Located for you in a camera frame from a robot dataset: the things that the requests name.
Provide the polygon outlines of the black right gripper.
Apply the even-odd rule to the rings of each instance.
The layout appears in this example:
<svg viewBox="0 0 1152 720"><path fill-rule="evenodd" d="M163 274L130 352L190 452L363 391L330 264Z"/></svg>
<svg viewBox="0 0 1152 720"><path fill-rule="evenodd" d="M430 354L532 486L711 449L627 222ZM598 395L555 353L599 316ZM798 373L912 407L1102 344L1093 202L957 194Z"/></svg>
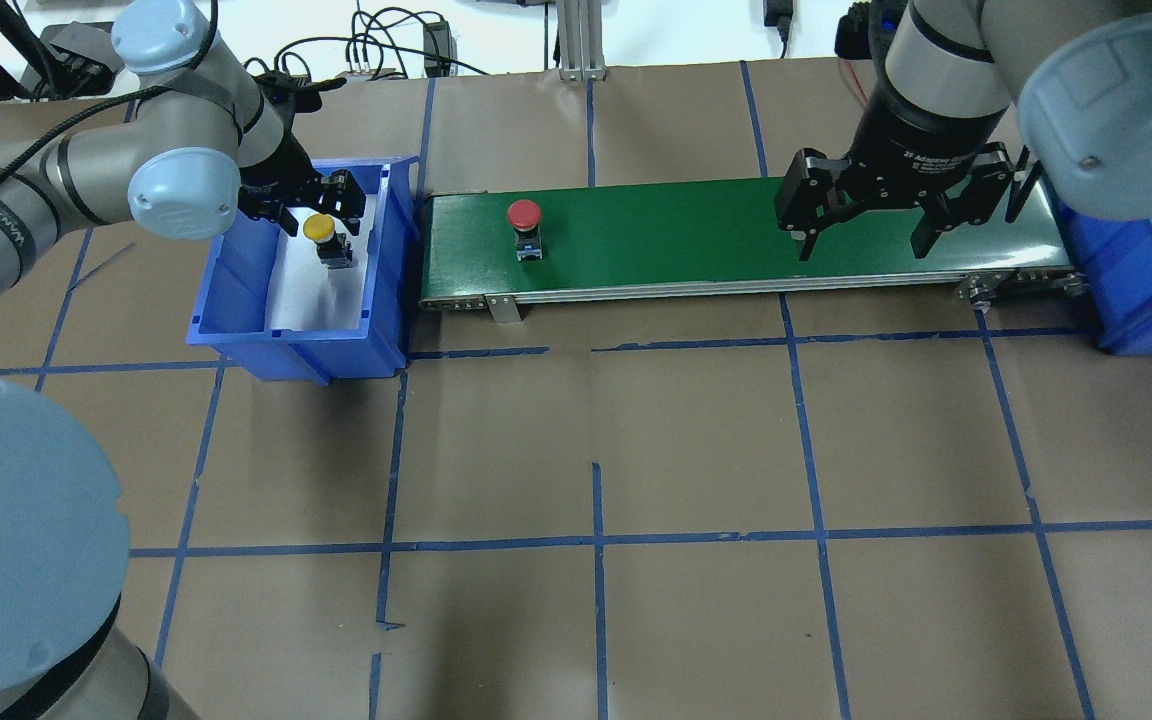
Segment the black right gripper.
<svg viewBox="0 0 1152 720"><path fill-rule="evenodd" d="M942 118L896 94L870 96L844 156L796 152L774 196L776 227L799 236L797 259L806 263L833 225L920 206L910 245L914 258L927 258L942 234L986 222L1010 191L1015 167L993 138L1002 118Z"/></svg>

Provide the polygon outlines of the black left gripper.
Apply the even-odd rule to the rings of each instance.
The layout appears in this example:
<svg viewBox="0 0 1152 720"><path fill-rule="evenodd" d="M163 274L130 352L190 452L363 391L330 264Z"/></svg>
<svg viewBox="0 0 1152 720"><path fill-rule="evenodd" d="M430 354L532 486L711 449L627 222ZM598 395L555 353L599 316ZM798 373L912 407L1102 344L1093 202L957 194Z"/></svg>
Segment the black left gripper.
<svg viewBox="0 0 1152 720"><path fill-rule="evenodd" d="M289 237L300 234L291 209L310 209L343 223L348 233L361 233L366 194L351 170L324 176L308 162L262 161L238 169L238 211L253 222L275 223Z"/></svg>

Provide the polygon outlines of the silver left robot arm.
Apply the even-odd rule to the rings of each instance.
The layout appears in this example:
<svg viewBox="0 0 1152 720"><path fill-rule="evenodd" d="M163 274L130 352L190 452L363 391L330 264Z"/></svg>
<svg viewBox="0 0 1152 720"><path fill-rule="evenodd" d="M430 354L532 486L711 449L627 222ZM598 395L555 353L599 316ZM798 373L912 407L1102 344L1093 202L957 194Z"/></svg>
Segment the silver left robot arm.
<svg viewBox="0 0 1152 720"><path fill-rule="evenodd" d="M136 223L209 241L238 220L353 262L364 191L294 136L319 85L252 76L220 9L132 1L111 50L129 94L44 106L37 136L0 127L0 719L196 719L120 626L131 524L81 420L41 393L96 232Z"/></svg>

